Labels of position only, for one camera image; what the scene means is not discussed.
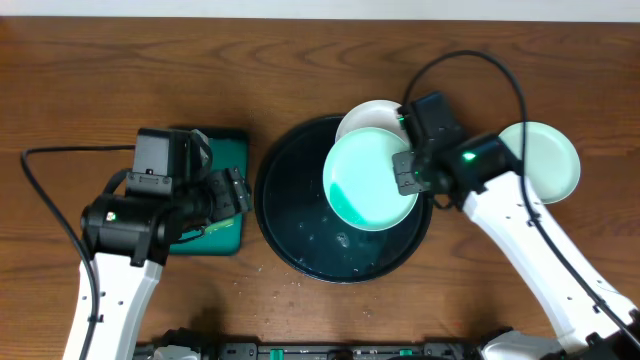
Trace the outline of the green yellow sponge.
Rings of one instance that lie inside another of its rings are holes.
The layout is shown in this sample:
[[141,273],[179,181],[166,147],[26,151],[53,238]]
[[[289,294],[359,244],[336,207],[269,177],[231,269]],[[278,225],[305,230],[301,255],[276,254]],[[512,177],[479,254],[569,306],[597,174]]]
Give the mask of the green yellow sponge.
[[204,234],[209,234],[209,233],[218,231],[220,229],[230,227],[233,224],[234,224],[234,219],[233,218],[228,218],[228,219],[225,219],[225,220],[221,220],[219,222],[212,223],[212,224],[209,224],[206,227],[204,227],[203,228],[203,233]]

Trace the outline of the light green plate front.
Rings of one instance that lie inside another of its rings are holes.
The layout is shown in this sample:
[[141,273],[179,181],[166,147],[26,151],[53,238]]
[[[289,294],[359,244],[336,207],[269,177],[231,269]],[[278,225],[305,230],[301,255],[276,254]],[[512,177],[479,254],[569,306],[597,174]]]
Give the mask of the light green plate front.
[[402,222],[418,196],[399,193],[392,156],[409,149],[396,134],[366,127],[341,137],[326,156],[322,183],[328,203],[346,224],[378,232]]

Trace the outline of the light green plate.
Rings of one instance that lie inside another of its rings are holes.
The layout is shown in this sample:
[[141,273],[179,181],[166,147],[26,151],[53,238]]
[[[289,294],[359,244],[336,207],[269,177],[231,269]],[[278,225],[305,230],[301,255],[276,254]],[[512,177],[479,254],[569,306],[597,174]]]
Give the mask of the light green plate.
[[409,149],[396,134],[366,127],[341,137],[326,156],[322,183],[328,203],[346,224],[378,232],[402,222],[418,196],[399,193],[392,156]]
[[528,121],[524,172],[538,201],[553,204],[576,189],[581,163],[573,143],[556,128]]

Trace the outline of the white plate green stain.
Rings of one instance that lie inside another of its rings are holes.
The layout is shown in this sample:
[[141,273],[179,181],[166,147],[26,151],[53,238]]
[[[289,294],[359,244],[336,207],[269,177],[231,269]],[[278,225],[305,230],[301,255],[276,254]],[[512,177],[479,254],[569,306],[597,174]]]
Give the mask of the white plate green stain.
[[335,141],[352,131],[375,127],[394,133],[408,144],[409,138],[398,118],[399,107],[399,103],[390,100],[371,100],[357,105],[340,121]]

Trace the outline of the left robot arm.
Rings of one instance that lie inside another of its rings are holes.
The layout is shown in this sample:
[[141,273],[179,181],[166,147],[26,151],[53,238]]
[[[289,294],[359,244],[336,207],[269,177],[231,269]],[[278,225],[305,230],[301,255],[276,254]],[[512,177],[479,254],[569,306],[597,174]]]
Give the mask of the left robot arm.
[[88,262],[65,358],[131,358],[172,246],[250,211],[240,170],[214,169],[212,138],[205,129],[140,129],[131,168],[83,210]]

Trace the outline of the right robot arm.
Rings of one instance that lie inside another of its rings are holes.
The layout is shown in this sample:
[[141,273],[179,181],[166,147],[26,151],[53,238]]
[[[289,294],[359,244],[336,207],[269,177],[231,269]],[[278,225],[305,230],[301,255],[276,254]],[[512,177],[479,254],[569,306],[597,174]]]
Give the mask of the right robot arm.
[[470,137],[439,93],[396,111],[410,148],[393,156],[402,195],[445,195],[499,247],[542,306],[553,338],[505,329],[474,359],[636,359],[639,310],[589,263],[495,134]]

